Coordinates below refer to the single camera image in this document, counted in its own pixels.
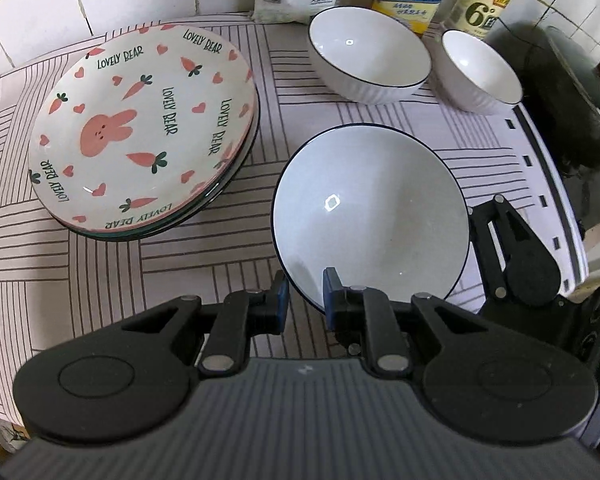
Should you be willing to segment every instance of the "stack of plates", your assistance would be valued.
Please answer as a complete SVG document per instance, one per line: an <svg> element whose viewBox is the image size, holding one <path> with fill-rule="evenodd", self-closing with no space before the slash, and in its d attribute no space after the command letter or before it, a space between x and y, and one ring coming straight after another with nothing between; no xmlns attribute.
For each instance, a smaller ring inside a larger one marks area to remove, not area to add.
<svg viewBox="0 0 600 480"><path fill-rule="evenodd" d="M69 229L103 240L162 232L200 211L249 153L259 120L237 48L185 25L91 50L42 105L29 178Z"/></svg>

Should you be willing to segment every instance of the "sticker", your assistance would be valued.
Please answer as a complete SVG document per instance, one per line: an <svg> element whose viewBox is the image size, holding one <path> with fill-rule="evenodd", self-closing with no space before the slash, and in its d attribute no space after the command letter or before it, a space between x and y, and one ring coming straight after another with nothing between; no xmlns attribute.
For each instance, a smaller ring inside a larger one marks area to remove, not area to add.
<svg viewBox="0 0 600 480"><path fill-rule="evenodd" d="M485 38L511 0L458 0L449 21L454 28Z"/></svg>

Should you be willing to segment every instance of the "white ceramic bowl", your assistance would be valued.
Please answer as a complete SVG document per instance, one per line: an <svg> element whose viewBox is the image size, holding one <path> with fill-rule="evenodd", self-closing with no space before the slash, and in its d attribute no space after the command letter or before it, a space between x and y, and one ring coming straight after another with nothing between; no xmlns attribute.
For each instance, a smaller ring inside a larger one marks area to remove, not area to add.
<svg viewBox="0 0 600 480"><path fill-rule="evenodd" d="M481 115L506 114L522 100L520 80L488 44L448 30L434 53L434 71L452 103Z"/></svg>
<svg viewBox="0 0 600 480"><path fill-rule="evenodd" d="M332 7L315 16L309 57L329 88L364 104L405 99L431 71L420 38L393 18L361 7Z"/></svg>
<svg viewBox="0 0 600 480"><path fill-rule="evenodd" d="M321 310L325 267L391 300L445 298L469 247L466 205L448 167L419 140L378 124L309 140L283 170L271 218L286 275Z"/></svg>

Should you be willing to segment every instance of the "pot lid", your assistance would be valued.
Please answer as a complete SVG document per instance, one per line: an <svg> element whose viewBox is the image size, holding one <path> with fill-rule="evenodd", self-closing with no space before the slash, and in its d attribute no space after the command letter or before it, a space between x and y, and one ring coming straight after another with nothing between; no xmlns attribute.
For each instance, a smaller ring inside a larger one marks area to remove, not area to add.
<svg viewBox="0 0 600 480"><path fill-rule="evenodd" d="M600 61L593 61L579 44L558 28L547 27L545 33L560 63L600 113Z"/></svg>

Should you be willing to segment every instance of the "pink bunny illustration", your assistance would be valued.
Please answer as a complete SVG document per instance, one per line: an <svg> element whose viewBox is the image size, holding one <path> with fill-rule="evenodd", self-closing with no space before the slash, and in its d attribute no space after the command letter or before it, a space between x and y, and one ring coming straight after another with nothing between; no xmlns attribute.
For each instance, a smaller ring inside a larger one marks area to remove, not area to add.
<svg viewBox="0 0 600 480"><path fill-rule="evenodd" d="M131 126L123 126L136 117L135 110L124 110L111 117L104 114L93 116L87 121L80 134L80 152L84 156L99 155L111 140L125 140L131 133Z"/></svg>

